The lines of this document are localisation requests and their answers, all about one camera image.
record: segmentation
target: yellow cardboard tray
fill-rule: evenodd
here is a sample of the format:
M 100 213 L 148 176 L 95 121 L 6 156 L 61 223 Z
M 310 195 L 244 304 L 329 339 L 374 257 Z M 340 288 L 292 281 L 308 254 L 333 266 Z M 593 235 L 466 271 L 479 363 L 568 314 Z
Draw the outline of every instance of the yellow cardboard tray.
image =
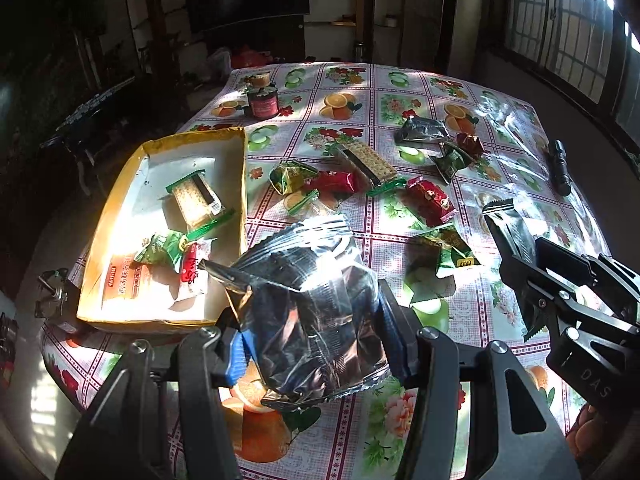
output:
M 186 232 L 177 203 L 165 187 L 192 171 L 205 179 L 236 214 L 205 238 L 211 259 L 229 265 L 246 251 L 246 135 L 244 128 L 187 132 L 150 140 L 131 155 L 113 185 L 86 263 L 78 317 L 110 332 L 175 332 L 215 322 L 228 305 L 224 288 L 209 279 L 208 293 L 170 309 L 107 308 L 102 294 L 111 257 L 131 254 L 143 238 L 172 229 Z

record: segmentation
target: screw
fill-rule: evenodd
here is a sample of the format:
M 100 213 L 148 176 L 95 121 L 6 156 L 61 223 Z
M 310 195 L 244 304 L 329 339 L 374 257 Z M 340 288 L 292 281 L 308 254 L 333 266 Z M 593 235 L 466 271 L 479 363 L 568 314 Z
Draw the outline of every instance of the screw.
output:
M 509 349 L 509 347 L 507 346 L 507 343 L 503 341 L 498 341 L 498 340 L 491 341 L 489 343 L 489 346 L 491 350 L 493 350 L 497 354 L 506 354 L 507 350 Z
M 144 339 L 136 339 L 131 343 L 131 350 L 136 354 L 142 354 L 149 348 L 149 343 Z
M 580 337 L 580 333 L 572 326 L 566 329 L 566 335 L 569 339 L 573 339 L 574 341 L 578 341 Z
M 437 329 L 430 326 L 425 326 L 418 331 L 418 334 L 426 339 L 437 339 L 440 335 Z
M 220 329 L 216 326 L 203 326 L 200 329 L 200 335 L 203 337 L 215 337 L 220 333 Z

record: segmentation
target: plastic tablecloth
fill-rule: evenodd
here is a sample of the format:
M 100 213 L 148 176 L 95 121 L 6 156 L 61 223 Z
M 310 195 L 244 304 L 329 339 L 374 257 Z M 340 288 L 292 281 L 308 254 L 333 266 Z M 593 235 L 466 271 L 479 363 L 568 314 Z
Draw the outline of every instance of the plastic tablecloth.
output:
M 265 71 L 277 85 L 279 113 L 267 121 L 250 120 L 242 109 L 247 104 L 248 81 Z M 411 114 L 443 120 L 453 135 L 477 135 L 486 155 L 444 186 L 427 156 L 439 155 L 438 146 L 415 152 L 399 150 L 394 143 L 394 131 Z M 546 332 L 523 343 L 525 330 L 516 299 L 500 281 L 500 256 L 481 215 L 487 202 L 513 198 L 534 236 L 549 238 L 578 254 L 609 253 L 577 187 L 566 198 L 552 189 L 544 156 L 548 140 L 531 105 L 466 81 L 415 70 L 336 62 L 281 64 L 232 72 L 222 92 L 181 131 L 229 125 L 244 126 L 249 136 L 246 233 L 250 245 L 291 222 L 281 197 L 268 182 L 271 169 L 281 160 L 295 158 L 322 170 L 338 170 L 340 166 L 328 154 L 338 141 L 366 142 L 404 176 L 423 175 L 442 186 L 459 211 L 454 224 L 481 266 L 457 273 L 455 290 L 442 294 L 441 326 L 457 342 L 475 346 L 493 339 L 507 342 L 535 378 L 560 428 L 569 429 L 583 401 L 546 366 Z M 393 194 L 376 198 L 357 194 L 339 210 L 350 221 L 364 262 L 388 281 L 399 303 L 408 306 L 412 293 L 404 275 L 405 247 L 420 232 L 419 222 Z M 80 256 L 72 271 L 77 283 L 85 257 Z M 606 309 L 588 290 L 579 291 L 578 298 L 592 308 Z M 132 336 L 103 332 L 73 340 L 46 324 L 41 330 L 47 369 L 80 409 L 91 403 L 131 340 Z M 175 337 L 169 337 L 155 344 L 175 342 Z M 461 386 L 452 478 L 464 475 L 468 447 L 470 393 L 468 384 Z M 173 473 L 184 478 L 176 388 L 170 385 L 167 438 Z M 246 446 L 261 462 L 239 456 L 242 474 L 260 480 L 392 478 L 414 403 L 415 391 L 405 391 L 390 378 L 374 390 L 321 405 L 318 420 L 295 438 L 277 414 L 256 419 L 243 429 L 242 454 Z

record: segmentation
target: silver foil bag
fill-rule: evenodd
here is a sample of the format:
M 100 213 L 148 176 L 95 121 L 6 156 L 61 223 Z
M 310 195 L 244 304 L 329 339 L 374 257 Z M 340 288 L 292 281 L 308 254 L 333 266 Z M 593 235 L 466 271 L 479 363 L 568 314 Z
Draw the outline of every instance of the silver foil bag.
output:
M 309 218 L 263 240 L 231 267 L 201 262 L 225 285 L 269 391 L 294 410 L 378 384 L 389 375 L 374 314 L 376 273 L 342 215 Z

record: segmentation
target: red jar label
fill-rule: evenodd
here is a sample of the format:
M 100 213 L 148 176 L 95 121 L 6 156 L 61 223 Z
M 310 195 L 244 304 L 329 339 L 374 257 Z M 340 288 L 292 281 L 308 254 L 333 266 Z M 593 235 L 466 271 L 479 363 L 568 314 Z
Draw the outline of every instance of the red jar label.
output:
M 268 119 L 278 113 L 278 98 L 254 100 L 251 102 L 251 110 L 258 119 Z

